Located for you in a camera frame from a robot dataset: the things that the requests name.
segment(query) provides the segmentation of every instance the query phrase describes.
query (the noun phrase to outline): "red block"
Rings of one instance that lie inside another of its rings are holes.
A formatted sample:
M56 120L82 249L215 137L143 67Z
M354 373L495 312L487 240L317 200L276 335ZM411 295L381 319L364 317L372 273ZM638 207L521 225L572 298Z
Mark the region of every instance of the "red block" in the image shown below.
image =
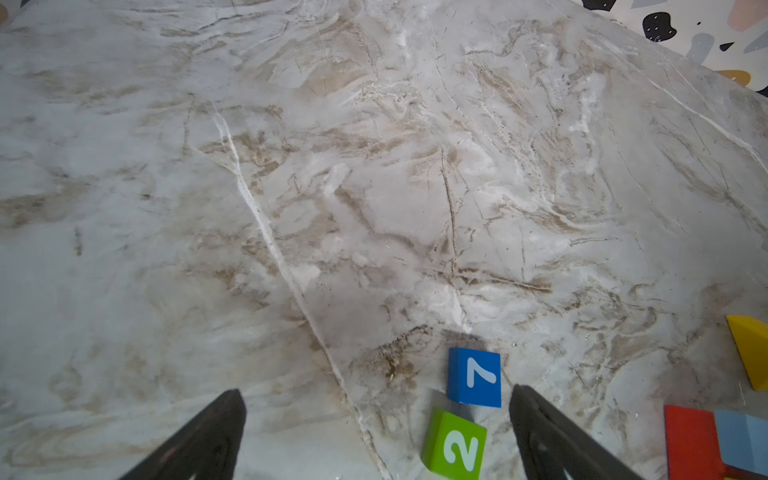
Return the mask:
M754 474L723 463L715 415L706 410L664 406L670 480L750 480Z

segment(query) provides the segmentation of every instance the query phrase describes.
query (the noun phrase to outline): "blue block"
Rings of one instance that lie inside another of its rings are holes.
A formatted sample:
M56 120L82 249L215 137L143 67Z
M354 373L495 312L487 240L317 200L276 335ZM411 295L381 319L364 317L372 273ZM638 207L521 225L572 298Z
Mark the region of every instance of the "blue block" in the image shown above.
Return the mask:
M715 410L723 463L768 475L768 422L743 413Z
M448 353L448 398L466 405L502 406L502 356L451 348Z

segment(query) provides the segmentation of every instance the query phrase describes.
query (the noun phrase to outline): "yellow triangular block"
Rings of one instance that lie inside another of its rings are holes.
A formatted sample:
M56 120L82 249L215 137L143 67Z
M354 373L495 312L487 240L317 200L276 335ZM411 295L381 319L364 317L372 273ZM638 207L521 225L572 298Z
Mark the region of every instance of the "yellow triangular block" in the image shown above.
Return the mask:
M726 315L752 388L768 390L768 324L748 315Z

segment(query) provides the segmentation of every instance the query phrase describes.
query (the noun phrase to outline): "green cube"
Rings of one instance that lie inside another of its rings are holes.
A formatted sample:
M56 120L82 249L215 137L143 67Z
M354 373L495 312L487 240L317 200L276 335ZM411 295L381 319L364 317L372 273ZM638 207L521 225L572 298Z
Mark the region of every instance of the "green cube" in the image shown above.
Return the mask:
M422 462L431 472L451 480L477 480L487 434L476 423L435 409Z

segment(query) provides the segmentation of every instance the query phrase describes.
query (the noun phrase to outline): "wooden block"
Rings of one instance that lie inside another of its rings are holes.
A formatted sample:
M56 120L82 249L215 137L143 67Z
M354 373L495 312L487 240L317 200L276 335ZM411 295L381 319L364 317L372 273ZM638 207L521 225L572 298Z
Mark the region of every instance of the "wooden block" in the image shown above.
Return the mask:
M502 406L502 356L481 350L451 348L448 398L457 403Z
M743 413L717 410L715 425L723 462L768 478L768 422Z
M451 480L477 480L487 434L480 425L435 409L422 462L431 472Z
M720 459L715 415L706 410L664 407L670 480L748 478Z
M728 326L752 388L768 390L768 324L748 315L727 315Z

